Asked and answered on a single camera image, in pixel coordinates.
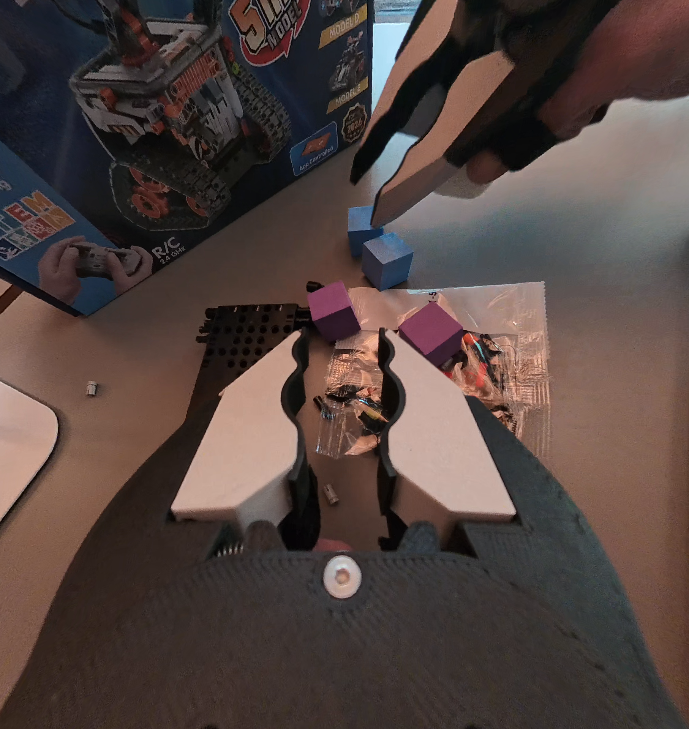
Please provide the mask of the white booklet stand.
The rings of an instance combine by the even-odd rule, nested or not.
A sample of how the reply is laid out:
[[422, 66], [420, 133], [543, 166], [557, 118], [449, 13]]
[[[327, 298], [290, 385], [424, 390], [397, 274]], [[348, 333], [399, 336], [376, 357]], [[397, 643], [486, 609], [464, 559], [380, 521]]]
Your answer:
[[48, 461], [57, 438], [55, 412], [0, 380], [0, 524]]

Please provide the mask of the clear plastic parts bag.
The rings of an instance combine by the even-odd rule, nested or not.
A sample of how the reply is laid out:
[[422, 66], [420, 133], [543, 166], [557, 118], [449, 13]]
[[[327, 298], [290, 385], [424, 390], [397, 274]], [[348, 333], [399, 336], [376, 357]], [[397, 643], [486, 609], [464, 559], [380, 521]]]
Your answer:
[[397, 330], [427, 303], [437, 303], [465, 334], [441, 366], [465, 395], [475, 396], [532, 453], [550, 450], [550, 377], [543, 282], [481, 287], [349, 290], [360, 327]]

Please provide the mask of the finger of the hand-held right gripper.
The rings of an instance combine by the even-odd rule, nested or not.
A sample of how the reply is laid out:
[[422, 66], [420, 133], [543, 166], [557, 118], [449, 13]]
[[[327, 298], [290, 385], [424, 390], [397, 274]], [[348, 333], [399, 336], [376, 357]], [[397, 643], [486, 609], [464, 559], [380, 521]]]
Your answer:
[[447, 81], [469, 54], [473, 18], [464, 1], [422, 2], [376, 103], [352, 162], [356, 185], [397, 133], [421, 139], [444, 105]]
[[465, 66], [428, 132], [408, 149], [377, 193], [371, 216], [375, 227], [393, 222], [454, 176], [457, 166], [447, 161], [448, 149], [513, 68], [514, 62], [503, 51]]

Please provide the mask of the small clear parts bag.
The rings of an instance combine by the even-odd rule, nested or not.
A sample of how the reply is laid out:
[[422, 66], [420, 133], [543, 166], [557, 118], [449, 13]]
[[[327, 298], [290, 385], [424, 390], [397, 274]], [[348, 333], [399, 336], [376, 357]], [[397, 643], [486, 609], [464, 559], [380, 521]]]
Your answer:
[[375, 450], [390, 413], [382, 404], [378, 334], [362, 331], [334, 345], [321, 394], [316, 451], [341, 459]]

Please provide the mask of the purple foam cube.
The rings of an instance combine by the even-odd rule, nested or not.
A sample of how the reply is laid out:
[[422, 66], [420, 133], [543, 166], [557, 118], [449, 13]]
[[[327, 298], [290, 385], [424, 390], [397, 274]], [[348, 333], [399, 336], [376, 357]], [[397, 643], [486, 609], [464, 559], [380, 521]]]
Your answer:
[[327, 342], [344, 340], [360, 332], [360, 323], [343, 281], [309, 292], [307, 302], [313, 324]]
[[430, 302], [398, 326], [398, 335], [440, 368], [459, 351], [465, 330], [438, 303]]

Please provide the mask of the black perforated building plate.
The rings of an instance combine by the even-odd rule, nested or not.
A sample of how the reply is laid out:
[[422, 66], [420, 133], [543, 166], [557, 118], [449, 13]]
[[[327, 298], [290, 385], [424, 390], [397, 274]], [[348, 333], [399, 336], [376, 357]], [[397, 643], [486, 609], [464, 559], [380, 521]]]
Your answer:
[[196, 337], [204, 352], [185, 418], [219, 397], [289, 335], [312, 323], [310, 309], [296, 303], [208, 308]]

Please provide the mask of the blue foam cube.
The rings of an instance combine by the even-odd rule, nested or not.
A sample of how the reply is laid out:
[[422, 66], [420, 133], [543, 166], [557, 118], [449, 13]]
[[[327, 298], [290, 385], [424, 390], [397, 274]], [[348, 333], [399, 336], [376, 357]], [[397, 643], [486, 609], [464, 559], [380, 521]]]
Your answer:
[[396, 232], [386, 232], [363, 244], [361, 269], [378, 291], [404, 283], [414, 259], [413, 249]]
[[371, 224], [373, 211], [373, 205], [356, 206], [348, 210], [348, 242], [354, 258], [361, 257], [365, 242], [378, 238], [385, 232], [382, 225]]

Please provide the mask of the blue robot kit box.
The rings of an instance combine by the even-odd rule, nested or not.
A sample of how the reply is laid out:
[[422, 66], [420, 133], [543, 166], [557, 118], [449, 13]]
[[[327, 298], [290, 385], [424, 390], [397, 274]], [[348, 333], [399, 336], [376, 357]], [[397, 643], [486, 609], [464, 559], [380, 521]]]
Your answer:
[[93, 314], [356, 144], [374, 5], [0, 1], [0, 278]]

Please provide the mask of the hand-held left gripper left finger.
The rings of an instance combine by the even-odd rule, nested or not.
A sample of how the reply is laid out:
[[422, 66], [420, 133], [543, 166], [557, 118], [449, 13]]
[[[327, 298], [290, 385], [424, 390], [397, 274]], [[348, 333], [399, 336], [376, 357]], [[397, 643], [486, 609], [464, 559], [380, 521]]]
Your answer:
[[240, 533], [267, 521], [287, 548], [313, 549], [318, 485], [297, 420], [309, 349], [307, 330], [295, 331], [222, 390], [172, 502], [176, 521], [217, 521]]

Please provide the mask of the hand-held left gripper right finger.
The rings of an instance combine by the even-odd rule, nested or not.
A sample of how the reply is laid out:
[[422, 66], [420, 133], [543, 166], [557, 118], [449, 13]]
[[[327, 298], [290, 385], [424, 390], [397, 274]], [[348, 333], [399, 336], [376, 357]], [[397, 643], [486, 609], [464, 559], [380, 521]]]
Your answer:
[[381, 403], [377, 499], [385, 550], [426, 522], [440, 546], [459, 524], [509, 524], [517, 516], [467, 396], [394, 331], [378, 332]]

